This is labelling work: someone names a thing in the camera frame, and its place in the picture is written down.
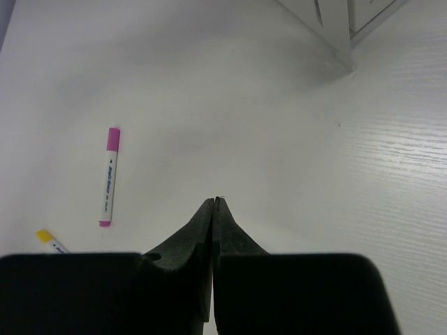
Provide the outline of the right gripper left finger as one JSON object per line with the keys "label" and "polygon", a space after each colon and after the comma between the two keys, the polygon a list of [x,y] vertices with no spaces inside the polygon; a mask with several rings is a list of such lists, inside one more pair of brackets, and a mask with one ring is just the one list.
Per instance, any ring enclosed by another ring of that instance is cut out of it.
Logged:
{"label": "right gripper left finger", "polygon": [[152,323],[187,323],[210,318],[212,213],[206,199],[189,222],[144,254],[141,302]]}

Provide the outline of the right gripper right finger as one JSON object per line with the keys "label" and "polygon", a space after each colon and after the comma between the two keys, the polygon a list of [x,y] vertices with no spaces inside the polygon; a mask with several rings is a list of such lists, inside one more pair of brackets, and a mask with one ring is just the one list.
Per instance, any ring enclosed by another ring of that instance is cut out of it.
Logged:
{"label": "right gripper right finger", "polygon": [[253,334],[262,300],[253,260],[268,256],[235,221],[227,201],[215,198],[212,213],[214,319],[218,334]]}

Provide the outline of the yellow-capped white marker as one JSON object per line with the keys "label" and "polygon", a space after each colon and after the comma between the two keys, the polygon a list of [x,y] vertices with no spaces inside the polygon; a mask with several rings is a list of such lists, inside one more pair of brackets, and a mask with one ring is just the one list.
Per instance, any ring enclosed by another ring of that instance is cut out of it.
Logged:
{"label": "yellow-capped white marker", "polygon": [[38,240],[52,253],[68,254],[69,251],[47,230],[42,229],[35,233]]}

